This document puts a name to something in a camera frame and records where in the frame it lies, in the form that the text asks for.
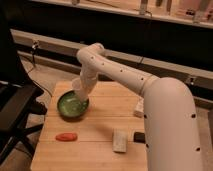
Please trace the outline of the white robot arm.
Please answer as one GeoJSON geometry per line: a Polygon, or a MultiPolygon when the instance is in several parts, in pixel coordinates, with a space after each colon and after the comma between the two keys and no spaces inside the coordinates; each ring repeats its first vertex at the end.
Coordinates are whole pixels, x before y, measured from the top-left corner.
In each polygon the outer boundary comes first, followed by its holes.
{"type": "Polygon", "coordinates": [[[72,84],[82,101],[104,74],[143,98],[148,171],[204,171],[195,102],[180,80],[111,61],[100,43],[77,52],[80,77],[72,84]]]}

